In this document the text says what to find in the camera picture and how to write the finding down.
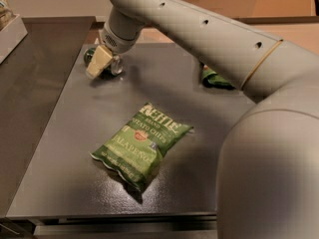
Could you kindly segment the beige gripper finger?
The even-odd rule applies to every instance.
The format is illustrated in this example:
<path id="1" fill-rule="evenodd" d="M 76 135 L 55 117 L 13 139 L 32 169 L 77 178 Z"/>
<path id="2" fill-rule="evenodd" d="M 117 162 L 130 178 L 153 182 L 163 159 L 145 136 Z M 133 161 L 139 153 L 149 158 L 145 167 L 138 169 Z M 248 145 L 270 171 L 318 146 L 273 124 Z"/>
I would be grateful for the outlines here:
<path id="1" fill-rule="evenodd" d="M 95 79 L 113 61 L 112 52 L 104 45 L 87 49 L 85 52 L 86 74 L 90 79 Z"/>

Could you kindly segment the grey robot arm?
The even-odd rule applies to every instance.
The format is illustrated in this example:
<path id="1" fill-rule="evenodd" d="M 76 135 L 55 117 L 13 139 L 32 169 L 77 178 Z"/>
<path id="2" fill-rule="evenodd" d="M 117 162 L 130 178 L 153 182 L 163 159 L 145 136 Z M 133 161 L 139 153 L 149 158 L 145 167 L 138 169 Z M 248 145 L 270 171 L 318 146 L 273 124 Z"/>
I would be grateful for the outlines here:
<path id="1" fill-rule="evenodd" d="M 253 100 L 223 142 L 218 239 L 319 239 L 319 56 L 181 0 L 110 0 L 104 42 L 151 25 Z"/>

